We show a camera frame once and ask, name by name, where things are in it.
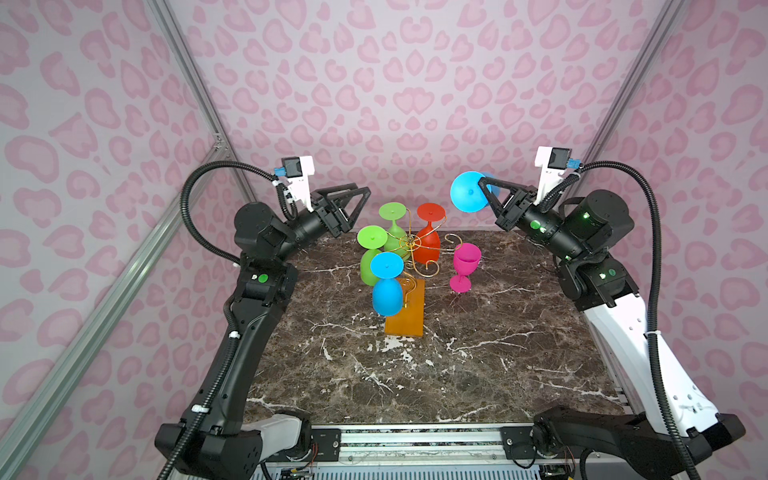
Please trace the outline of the magenta wine glass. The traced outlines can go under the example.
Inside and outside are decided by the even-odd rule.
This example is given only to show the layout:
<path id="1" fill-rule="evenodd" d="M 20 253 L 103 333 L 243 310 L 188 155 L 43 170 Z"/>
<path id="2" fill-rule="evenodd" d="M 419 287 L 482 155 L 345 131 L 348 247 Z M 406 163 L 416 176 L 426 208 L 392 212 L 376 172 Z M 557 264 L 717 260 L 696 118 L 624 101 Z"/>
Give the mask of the magenta wine glass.
<path id="1" fill-rule="evenodd" d="M 467 293 L 472 288 L 470 276 L 477 270 L 482 252 L 479 247 L 471 243 L 459 245 L 453 256 L 453 265 L 456 274 L 450 280 L 450 288 L 454 293 Z"/>

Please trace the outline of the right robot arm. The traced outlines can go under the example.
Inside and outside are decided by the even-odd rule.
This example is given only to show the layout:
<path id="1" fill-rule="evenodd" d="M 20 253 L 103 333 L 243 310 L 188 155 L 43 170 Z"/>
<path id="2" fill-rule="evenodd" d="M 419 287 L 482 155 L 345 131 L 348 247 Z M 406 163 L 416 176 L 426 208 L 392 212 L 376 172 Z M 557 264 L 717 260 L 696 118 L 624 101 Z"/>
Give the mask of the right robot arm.
<path id="1" fill-rule="evenodd" d="M 645 479 L 698 478 L 697 465 L 745 434 L 734 414 L 720 412 L 665 342 L 655 308 L 660 268 L 644 300 L 636 282 L 609 249 L 634 222 L 626 202 L 609 190 L 574 200 L 566 216 L 548 211 L 534 190 L 480 175 L 473 195 L 492 209 L 505 231 L 519 229 L 557 259 L 561 290 L 573 301 L 607 358 L 623 374 L 631 413 L 602 415 L 552 407 L 537 415 L 533 450 L 555 456 L 567 448 L 619 457 Z"/>

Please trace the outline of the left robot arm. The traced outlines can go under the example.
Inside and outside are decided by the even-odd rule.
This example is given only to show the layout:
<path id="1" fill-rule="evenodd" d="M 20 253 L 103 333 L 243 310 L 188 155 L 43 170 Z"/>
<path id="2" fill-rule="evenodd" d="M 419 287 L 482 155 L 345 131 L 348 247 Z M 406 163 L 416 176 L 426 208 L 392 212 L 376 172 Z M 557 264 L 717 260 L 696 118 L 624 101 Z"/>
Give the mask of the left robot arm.
<path id="1" fill-rule="evenodd" d="M 311 423 L 301 413 L 277 413 L 245 427 L 247 396 L 267 343 L 285 314 L 298 271 L 288 259 L 326 234 L 339 237 L 359 218 L 371 192 L 354 183 L 318 189 L 311 206 L 284 222 L 262 202 L 235 217 L 239 274 L 225 300 L 227 330 L 197 394 L 176 423 L 161 425 L 155 447 L 173 471 L 205 479 L 249 479 L 276 454 L 303 458 Z"/>

